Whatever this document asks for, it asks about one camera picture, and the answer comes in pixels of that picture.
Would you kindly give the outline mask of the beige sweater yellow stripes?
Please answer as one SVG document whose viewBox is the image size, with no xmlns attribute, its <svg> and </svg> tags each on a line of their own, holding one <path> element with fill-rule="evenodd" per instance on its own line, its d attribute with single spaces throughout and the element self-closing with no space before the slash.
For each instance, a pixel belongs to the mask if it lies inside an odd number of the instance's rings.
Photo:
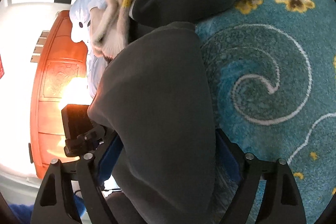
<svg viewBox="0 0 336 224">
<path fill-rule="evenodd" d="M 90 43 L 97 57 L 115 58 L 128 43 L 129 12 L 134 0 L 105 0 L 101 20 L 92 20 Z"/>
</svg>

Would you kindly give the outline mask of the orange wooden headboard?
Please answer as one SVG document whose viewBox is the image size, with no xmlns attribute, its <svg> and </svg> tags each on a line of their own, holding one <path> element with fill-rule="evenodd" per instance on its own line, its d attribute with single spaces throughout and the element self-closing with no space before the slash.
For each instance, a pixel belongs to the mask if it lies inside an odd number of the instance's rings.
<svg viewBox="0 0 336 224">
<path fill-rule="evenodd" d="M 71 39 L 70 12 L 58 13 L 42 47 L 35 73 L 30 108 L 30 158 L 42 179 L 53 158 L 72 159 L 64 153 L 65 135 L 60 102 L 72 79 L 85 77 L 88 49 Z"/>
</svg>

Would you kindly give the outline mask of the dark grey sweatpants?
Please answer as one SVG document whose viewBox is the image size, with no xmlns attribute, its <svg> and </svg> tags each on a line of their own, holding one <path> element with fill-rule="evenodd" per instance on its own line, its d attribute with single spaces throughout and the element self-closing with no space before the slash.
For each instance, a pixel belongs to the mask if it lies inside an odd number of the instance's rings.
<svg viewBox="0 0 336 224">
<path fill-rule="evenodd" d="M 127 46 L 105 69 L 88 116 L 123 150 L 107 198 L 119 223 L 207 223 L 215 126 L 200 41 L 174 22 Z"/>
</svg>

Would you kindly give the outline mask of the light blue daisy duvet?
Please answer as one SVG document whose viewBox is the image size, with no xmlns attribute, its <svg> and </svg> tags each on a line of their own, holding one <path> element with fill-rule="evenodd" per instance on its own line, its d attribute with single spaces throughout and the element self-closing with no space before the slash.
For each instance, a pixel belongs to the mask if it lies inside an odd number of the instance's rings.
<svg viewBox="0 0 336 224">
<path fill-rule="evenodd" d="M 96 23 L 100 22 L 105 8 L 105 0 L 76 0 L 70 9 L 71 39 L 75 43 L 83 41 L 88 47 L 87 90 L 91 97 L 96 95 L 102 73 L 107 66 L 103 58 L 95 56 L 92 52 L 91 23 L 93 19 L 96 19 Z"/>
</svg>

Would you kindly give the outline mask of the teal floral blanket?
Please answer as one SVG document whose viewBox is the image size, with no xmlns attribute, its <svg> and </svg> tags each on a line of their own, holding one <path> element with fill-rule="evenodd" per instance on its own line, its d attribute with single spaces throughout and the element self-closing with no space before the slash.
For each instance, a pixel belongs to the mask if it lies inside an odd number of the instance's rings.
<svg viewBox="0 0 336 224">
<path fill-rule="evenodd" d="M 314 223 L 335 193 L 335 1 L 238 0 L 197 34 L 216 127 L 284 158 Z"/>
</svg>

